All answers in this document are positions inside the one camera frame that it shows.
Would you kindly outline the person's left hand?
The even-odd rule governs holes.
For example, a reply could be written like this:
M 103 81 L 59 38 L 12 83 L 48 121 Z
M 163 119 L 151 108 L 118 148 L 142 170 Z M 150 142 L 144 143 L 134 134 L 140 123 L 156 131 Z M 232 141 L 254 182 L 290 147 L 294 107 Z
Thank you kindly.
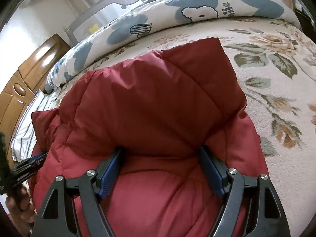
M 6 198 L 5 204 L 9 211 L 8 216 L 22 236 L 31 236 L 31 225 L 37 217 L 35 207 L 31 202 L 30 193 L 24 185 L 21 186 L 19 195 L 20 202 L 16 202 L 11 196 Z

